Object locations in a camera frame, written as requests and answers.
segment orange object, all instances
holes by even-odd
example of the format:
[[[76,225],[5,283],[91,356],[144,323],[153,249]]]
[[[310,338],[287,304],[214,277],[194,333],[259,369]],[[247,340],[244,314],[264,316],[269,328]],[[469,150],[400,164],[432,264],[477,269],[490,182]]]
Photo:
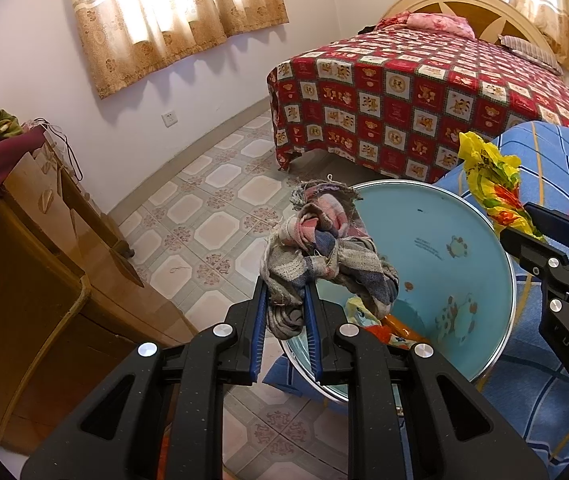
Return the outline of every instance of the orange object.
[[[383,324],[383,326],[389,328],[393,335],[396,335],[398,337],[402,337],[404,339],[409,339],[411,341],[417,341],[419,343],[429,343],[429,339],[421,336],[415,330],[410,329],[407,325],[405,325],[397,317],[392,316],[391,314],[383,317],[381,319],[381,323]]]
[[[388,345],[389,341],[391,341],[392,333],[391,328],[388,326],[373,325],[366,326],[364,329],[367,330],[367,332],[371,332],[373,335],[375,335],[381,342],[385,343],[385,345]]]

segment metal rim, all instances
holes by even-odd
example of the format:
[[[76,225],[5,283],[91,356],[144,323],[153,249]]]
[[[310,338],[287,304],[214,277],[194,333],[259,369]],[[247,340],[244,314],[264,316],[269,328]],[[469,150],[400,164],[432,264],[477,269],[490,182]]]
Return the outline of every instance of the metal rim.
[[[425,182],[417,182],[415,180],[385,179],[385,180],[374,180],[373,182],[364,182],[362,184],[356,184],[355,186],[352,186],[352,188],[358,190],[358,189],[363,189],[365,187],[383,186],[386,184],[409,184],[410,186],[426,187],[426,188],[429,188],[432,190],[439,191],[439,192],[444,193],[446,195],[449,195],[450,197],[455,198],[458,202],[465,204],[466,207],[468,207],[476,215],[478,215],[480,218],[482,218],[482,220],[484,220],[485,224],[487,224],[489,226],[489,228],[491,229],[491,232],[495,234],[495,231],[493,230],[493,225],[491,224],[489,219],[486,216],[484,216],[484,214],[482,214],[482,212],[477,210],[474,206],[472,206],[464,198],[462,198],[462,197],[456,195],[455,193],[452,193],[451,191],[448,191],[446,189],[441,189],[439,187],[436,187],[433,184],[427,184]],[[507,330],[505,331],[505,334],[504,334],[502,340],[498,344],[494,353],[488,359],[487,364],[484,366],[484,368],[482,368],[482,370],[480,372],[478,372],[478,374],[471,380],[471,382],[475,382],[475,381],[479,380],[484,374],[486,374],[489,370],[491,370],[493,368],[493,366],[496,364],[496,362],[498,361],[498,359],[502,355],[502,352],[504,352],[505,347],[507,346],[507,342],[509,341],[509,338],[511,337],[511,332],[514,328],[514,323],[516,321],[516,307],[517,307],[516,272],[514,270],[513,263],[511,262],[511,257],[506,252],[504,252],[504,250],[502,252],[505,256],[505,259],[507,261],[507,265],[509,266],[509,270],[511,272],[511,313],[509,315],[509,323],[507,325]],[[311,384],[311,386],[313,386],[314,389],[319,391],[325,397],[328,397],[330,400],[334,400],[335,402],[339,402],[340,404],[346,404],[348,402],[348,397],[346,397],[346,396],[344,398],[342,396],[339,397],[338,394],[336,392],[330,390],[328,388],[328,386],[322,386],[313,380],[313,377],[311,377],[311,375],[305,369],[305,367],[303,367],[303,365],[298,361],[298,358],[293,353],[288,341],[280,341],[280,346],[284,350],[284,353],[286,354],[289,361],[293,364],[293,367],[298,371],[298,373],[300,375],[302,375],[306,380],[308,380],[309,384]]]

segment wall socket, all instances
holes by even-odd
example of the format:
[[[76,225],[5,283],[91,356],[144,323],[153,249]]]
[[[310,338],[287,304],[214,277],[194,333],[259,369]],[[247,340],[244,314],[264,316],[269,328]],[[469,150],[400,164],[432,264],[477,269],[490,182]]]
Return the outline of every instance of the wall socket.
[[[162,120],[164,121],[165,126],[167,127],[173,126],[178,122],[178,118],[176,117],[176,113],[174,110],[171,110],[166,114],[162,114]]]

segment wooden headboard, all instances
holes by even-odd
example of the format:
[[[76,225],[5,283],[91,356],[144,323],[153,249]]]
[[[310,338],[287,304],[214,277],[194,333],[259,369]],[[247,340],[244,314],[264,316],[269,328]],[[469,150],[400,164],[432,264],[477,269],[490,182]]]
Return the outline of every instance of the wooden headboard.
[[[383,18],[390,18],[404,10],[462,16],[467,18],[479,40],[498,43],[498,35],[516,36],[551,52],[542,33],[502,0],[400,0]]]

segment blue blanket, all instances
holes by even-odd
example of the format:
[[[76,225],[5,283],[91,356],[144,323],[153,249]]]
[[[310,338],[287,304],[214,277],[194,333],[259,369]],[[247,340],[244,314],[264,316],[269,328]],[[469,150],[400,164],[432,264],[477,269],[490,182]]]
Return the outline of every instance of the blue blanket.
[[[569,212],[569,128],[540,122],[520,124],[498,137],[495,144],[503,155],[517,155],[522,160],[523,203],[534,202]],[[481,209],[469,193],[461,166],[436,186]],[[567,247],[549,242],[569,255]],[[517,264],[514,268],[518,284],[516,324],[502,357],[477,387],[548,465],[551,478],[555,478],[569,463],[569,376],[538,333],[540,281]],[[264,382],[291,394],[323,400],[284,356]],[[343,406],[334,408],[346,413]]]

